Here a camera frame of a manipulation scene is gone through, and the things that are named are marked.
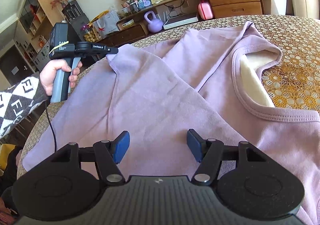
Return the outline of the person's left hand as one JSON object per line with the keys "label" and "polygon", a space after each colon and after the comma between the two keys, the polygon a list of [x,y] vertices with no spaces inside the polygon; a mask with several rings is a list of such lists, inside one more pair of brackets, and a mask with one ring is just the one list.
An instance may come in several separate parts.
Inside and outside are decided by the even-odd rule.
{"label": "person's left hand", "polygon": [[40,83],[43,86],[47,96],[51,96],[53,92],[54,80],[56,77],[56,73],[58,70],[62,70],[67,73],[71,73],[69,76],[69,86],[70,88],[74,88],[76,86],[76,81],[78,79],[78,75],[80,74],[80,68],[82,67],[82,62],[80,61],[76,68],[71,69],[68,63],[63,60],[51,60],[46,66],[43,68],[42,72],[40,72]]}

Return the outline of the patterned grey sleeve forearm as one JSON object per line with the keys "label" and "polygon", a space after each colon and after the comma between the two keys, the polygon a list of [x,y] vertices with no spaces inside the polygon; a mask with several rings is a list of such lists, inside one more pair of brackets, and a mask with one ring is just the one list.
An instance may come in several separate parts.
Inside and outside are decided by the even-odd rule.
{"label": "patterned grey sleeve forearm", "polygon": [[10,133],[25,117],[35,110],[48,96],[35,73],[12,87],[1,91],[1,137]]}

